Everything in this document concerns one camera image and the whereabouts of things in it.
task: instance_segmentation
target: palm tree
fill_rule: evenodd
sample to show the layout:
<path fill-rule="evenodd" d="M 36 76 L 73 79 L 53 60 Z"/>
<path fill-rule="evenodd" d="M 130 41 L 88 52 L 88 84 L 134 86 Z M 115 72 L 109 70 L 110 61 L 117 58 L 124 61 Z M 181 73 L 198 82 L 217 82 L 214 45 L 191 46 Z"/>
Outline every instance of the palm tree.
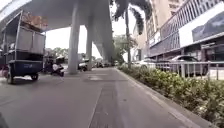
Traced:
<path fill-rule="evenodd" d="M 145 18 L 148 20 L 151 17 L 152 13 L 152 6 L 146 0 L 110 0 L 110 5 L 113 5 L 114 2 L 116 3 L 117 10 L 113 15 L 115 21 L 119 19 L 119 17 L 123 17 L 125 15 L 125 24 L 126 24 L 126 38 L 128 42 L 128 68 L 131 68 L 131 53 L 130 53 L 130 33 L 129 33 L 129 17 L 128 17 L 128 10 L 130 10 L 135 19 L 138 29 L 138 34 L 141 35 L 144 29 L 144 21 L 141 14 L 133 7 L 130 7 L 129 4 L 135 5 L 139 7 L 141 10 L 145 12 Z"/>

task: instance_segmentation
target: street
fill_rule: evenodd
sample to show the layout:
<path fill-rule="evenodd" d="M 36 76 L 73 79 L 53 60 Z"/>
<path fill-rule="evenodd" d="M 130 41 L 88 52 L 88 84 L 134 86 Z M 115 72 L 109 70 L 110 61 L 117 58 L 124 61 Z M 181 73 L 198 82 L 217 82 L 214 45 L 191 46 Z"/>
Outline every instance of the street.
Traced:
<path fill-rule="evenodd" d="M 186 127 L 113 68 L 18 83 L 1 80 L 0 112 L 9 128 Z"/>

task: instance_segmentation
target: truck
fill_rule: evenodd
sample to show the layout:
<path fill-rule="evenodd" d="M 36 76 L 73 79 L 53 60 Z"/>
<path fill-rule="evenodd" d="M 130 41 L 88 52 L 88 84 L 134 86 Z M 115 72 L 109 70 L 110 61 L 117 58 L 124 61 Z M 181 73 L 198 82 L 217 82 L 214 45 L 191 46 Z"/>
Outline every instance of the truck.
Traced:
<path fill-rule="evenodd" d="M 1 30 L 2 75 L 13 84 L 14 77 L 29 75 L 38 80 L 43 69 L 46 20 L 30 12 L 16 14 Z"/>

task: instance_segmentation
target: signboard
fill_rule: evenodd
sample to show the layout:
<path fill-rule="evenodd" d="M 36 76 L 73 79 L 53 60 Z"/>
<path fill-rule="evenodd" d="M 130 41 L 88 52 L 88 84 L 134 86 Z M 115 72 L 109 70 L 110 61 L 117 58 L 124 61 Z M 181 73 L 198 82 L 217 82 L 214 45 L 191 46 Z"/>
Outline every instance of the signboard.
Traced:
<path fill-rule="evenodd" d="M 150 46 L 152 46 L 158 43 L 159 41 L 161 41 L 160 32 L 156 32 L 155 35 L 149 40 L 149 44 Z"/>
<path fill-rule="evenodd" d="M 185 47 L 224 32 L 224 3 L 220 2 L 179 29 L 180 46 Z"/>
<path fill-rule="evenodd" d="M 42 30 L 45 30 L 47 27 L 46 19 L 41 16 L 33 16 L 29 12 L 23 12 L 22 21 Z"/>

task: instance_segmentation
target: building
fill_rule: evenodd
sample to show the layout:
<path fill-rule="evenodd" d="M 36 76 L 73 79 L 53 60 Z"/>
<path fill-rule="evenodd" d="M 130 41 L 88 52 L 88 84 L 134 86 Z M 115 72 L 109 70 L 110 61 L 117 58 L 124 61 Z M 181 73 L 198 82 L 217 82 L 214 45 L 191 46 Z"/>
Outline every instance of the building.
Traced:
<path fill-rule="evenodd" d="M 152 5 L 153 12 L 151 18 L 144 22 L 145 27 L 142 35 L 138 34 L 136 25 L 133 30 L 133 36 L 138 44 L 134 54 L 134 58 L 137 60 L 149 56 L 146 41 L 154 36 L 157 37 L 156 40 L 159 40 L 159 34 L 156 31 L 176 13 L 184 0 L 149 0 L 149 2 Z"/>
<path fill-rule="evenodd" d="M 203 61 L 224 60 L 224 3 L 188 0 L 156 34 L 147 41 L 151 58 L 184 54 Z"/>
<path fill-rule="evenodd" d="M 146 21 L 147 36 L 151 37 L 155 32 L 176 13 L 184 0 L 149 0 L 152 5 L 152 17 Z"/>
<path fill-rule="evenodd" d="M 146 23 L 144 22 L 144 29 L 141 35 L 138 33 L 137 25 L 135 25 L 133 30 L 133 38 L 136 40 L 137 46 L 134 48 L 134 53 L 132 60 L 142 60 L 144 55 L 147 54 L 147 33 L 146 33 Z"/>

